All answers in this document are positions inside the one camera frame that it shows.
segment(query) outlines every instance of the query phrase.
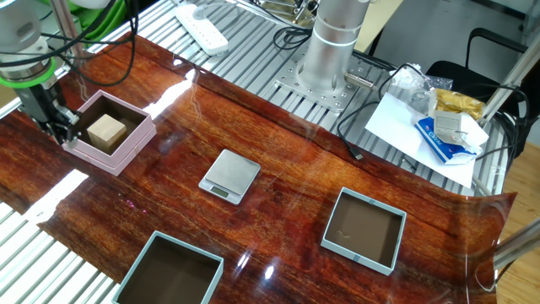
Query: chair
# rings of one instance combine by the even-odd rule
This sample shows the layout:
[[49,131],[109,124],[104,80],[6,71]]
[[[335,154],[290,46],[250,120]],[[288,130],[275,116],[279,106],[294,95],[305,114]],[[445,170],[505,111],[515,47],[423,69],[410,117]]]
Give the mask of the chair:
[[[465,61],[465,67],[447,61],[435,62],[431,68],[429,68],[427,75],[443,77],[447,79],[453,79],[454,84],[452,90],[462,91],[465,86],[468,84],[494,84],[498,85],[496,81],[489,79],[479,73],[473,72],[469,69],[469,54],[471,51],[471,41],[475,37],[481,37],[497,43],[499,45],[505,46],[519,53],[524,53],[527,50],[526,46],[523,46],[520,43],[512,41],[502,35],[498,35],[490,30],[486,29],[475,29],[471,32],[469,36],[469,42],[467,44],[467,59]],[[525,142],[527,141],[527,135],[531,131],[532,124],[538,119],[540,115],[540,64],[537,62],[535,67],[529,72],[529,74],[521,82],[520,89],[527,95],[530,101],[530,109],[528,114],[528,123],[526,126],[520,127],[520,138],[521,141],[517,145],[516,156],[519,156],[525,147]],[[487,88],[487,87],[469,87],[467,90],[462,91],[462,93],[475,97],[480,101],[487,102],[489,98],[494,94],[496,89]],[[520,117],[519,112],[519,102],[522,101],[522,98],[519,95],[512,94],[504,105],[499,109],[499,111],[504,111],[513,117]]]

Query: open box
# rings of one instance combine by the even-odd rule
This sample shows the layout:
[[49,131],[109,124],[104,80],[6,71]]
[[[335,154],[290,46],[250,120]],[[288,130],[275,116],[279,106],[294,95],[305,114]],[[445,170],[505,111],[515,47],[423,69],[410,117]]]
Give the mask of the open box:
[[[78,139],[72,143],[63,144],[62,147],[67,152],[115,176],[124,170],[156,134],[152,117],[147,112],[102,90],[95,93],[78,111],[82,114],[74,129],[81,134]],[[127,129],[126,139],[110,155],[95,148],[86,131],[104,114],[123,123]]]
[[321,246],[389,275],[396,266],[407,213],[342,188]]
[[208,303],[224,260],[155,231],[112,299],[115,304]]

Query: white power strip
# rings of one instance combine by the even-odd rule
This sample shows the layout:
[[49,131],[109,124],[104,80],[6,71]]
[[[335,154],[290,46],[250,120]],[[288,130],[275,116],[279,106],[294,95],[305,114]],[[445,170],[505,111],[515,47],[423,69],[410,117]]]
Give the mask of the white power strip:
[[175,10],[176,18],[184,25],[187,32],[209,56],[229,50],[229,42],[208,19],[196,20],[193,13],[195,4],[182,5]]

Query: yellow packet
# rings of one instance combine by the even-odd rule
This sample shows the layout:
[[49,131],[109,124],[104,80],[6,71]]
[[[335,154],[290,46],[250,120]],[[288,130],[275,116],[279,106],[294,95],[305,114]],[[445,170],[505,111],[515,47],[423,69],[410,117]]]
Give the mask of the yellow packet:
[[435,89],[437,93],[438,111],[448,111],[452,113],[468,113],[475,121],[482,118],[483,102],[472,97],[449,90]]

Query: kitchen scale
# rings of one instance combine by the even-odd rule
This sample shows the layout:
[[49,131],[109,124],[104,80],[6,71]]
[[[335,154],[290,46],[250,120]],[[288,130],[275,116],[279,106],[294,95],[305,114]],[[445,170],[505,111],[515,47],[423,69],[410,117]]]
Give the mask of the kitchen scale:
[[237,205],[259,170],[261,166],[256,162],[224,149],[199,182],[199,187]]

